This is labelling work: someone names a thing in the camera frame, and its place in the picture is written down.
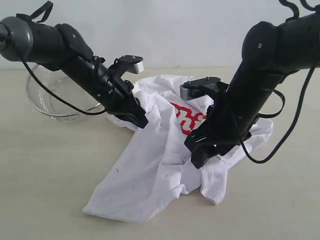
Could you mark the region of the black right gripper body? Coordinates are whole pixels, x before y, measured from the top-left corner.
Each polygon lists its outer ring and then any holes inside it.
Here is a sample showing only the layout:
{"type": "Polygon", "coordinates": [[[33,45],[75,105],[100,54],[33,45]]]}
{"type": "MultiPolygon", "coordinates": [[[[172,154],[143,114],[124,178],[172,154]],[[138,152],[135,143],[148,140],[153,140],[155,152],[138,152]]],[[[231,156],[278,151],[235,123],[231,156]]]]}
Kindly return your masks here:
{"type": "Polygon", "coordinates": [[[201,125],[214,128],[216,145],[239,146],[252,137],[251,128],[259,119],[260,103],[257,100],[231,100],[216,102],[207,110],[201,125]]]}

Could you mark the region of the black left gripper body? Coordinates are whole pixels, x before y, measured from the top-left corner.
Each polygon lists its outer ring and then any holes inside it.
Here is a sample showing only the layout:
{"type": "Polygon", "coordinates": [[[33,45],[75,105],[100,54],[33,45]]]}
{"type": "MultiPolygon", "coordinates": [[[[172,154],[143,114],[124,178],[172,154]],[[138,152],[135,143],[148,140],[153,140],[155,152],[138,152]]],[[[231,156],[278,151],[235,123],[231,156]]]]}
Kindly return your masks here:
{"type": "Polygon", "coordinates": [[[118,75],[98,75],[96,77],[96,100],[104,106],[107,113],[117,117],[117,114],[125,108],[141,107],[140,102],[133,95],[133,88],[130,81],[123,80],[118,75]]]}

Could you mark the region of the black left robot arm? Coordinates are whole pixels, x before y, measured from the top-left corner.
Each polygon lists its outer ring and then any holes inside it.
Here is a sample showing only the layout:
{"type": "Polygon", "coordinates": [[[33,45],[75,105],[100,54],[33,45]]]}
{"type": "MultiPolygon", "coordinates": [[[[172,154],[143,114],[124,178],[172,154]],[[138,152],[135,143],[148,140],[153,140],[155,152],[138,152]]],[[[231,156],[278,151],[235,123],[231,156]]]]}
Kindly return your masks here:
{"type": "Polygon", "coordinates": [[[133,94],[126,72],[142,71],[143,58],[123,55],[105,67],[81,34],[67,23],[55,26],[9,16],[0,21],[0,54],[11,62],[35,63],[62,71],[105,111],[139,128],[148,124],[145,110],[133,94]]]}

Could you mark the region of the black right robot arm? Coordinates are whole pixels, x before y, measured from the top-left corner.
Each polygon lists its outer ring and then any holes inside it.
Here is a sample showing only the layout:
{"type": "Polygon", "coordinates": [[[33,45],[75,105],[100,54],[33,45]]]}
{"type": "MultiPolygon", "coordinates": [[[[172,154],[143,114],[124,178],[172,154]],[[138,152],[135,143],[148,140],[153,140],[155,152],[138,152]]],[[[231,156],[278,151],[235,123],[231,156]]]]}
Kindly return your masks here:
{"type": "Polygon", "coordinates": [[[191,162],[201,168],[210,158],[224,156],[250,139],[261,108],[276,87],[300,70],[320,65],[320,15],[315,12],[275,26],[262,21],[247,33],[242,61],[231,82],[217,77],[180,86],[183,100],[209,96],[204,122],[185,140],[191,162]]]}

